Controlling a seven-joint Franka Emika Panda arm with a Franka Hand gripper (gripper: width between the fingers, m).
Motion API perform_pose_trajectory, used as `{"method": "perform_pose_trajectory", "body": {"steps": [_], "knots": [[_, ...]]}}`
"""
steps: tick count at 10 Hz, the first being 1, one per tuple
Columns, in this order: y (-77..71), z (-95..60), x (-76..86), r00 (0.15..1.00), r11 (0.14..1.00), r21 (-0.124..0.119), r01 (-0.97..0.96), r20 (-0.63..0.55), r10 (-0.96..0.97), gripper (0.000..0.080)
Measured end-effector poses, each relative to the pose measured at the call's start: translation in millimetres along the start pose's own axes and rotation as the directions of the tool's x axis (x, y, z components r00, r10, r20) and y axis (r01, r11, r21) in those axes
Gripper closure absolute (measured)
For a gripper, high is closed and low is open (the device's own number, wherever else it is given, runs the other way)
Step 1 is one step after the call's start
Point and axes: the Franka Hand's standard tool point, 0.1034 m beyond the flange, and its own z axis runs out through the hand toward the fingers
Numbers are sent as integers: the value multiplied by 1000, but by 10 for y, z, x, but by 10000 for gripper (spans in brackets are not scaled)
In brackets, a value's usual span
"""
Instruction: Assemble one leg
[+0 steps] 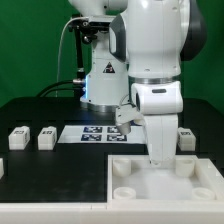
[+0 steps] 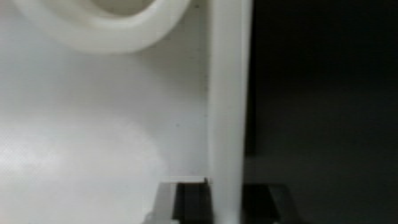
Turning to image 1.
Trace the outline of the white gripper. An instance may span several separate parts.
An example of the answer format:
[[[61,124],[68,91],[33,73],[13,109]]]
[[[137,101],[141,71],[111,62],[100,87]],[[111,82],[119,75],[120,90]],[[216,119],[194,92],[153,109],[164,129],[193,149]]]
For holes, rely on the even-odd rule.
[[[150,161],[172,161],[176,154],[178,114],[183,110],[181,84],[137,84],[131,98],[143,118]]]

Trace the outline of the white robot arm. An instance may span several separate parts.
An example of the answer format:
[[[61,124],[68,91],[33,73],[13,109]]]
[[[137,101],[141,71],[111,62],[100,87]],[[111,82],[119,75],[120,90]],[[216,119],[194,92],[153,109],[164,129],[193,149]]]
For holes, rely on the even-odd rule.
[[[196,0],[68,0],[87,24],[92,68],[81,105],[113,110],[121,134],[144,127],[150,161],[172,161],[183,110],[180,63],[206,42]]]

